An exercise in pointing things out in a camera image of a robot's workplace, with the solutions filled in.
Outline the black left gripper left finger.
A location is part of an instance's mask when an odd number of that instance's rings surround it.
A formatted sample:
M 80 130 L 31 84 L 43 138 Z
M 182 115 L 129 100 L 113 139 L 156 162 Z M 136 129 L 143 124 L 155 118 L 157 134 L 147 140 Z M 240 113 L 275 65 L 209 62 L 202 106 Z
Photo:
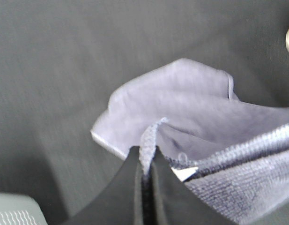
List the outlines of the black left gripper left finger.
M 142 225 L 142 171 L 133 146 L 106 188 L 65 225 Z

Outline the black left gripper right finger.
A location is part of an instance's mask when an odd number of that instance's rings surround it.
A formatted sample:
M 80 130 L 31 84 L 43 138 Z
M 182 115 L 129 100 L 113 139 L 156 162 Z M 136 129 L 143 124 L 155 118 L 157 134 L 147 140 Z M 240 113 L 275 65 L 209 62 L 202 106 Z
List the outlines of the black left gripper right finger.
M 182 183 L 156 148 L 150 168 L 157 225 L 234 225 Z

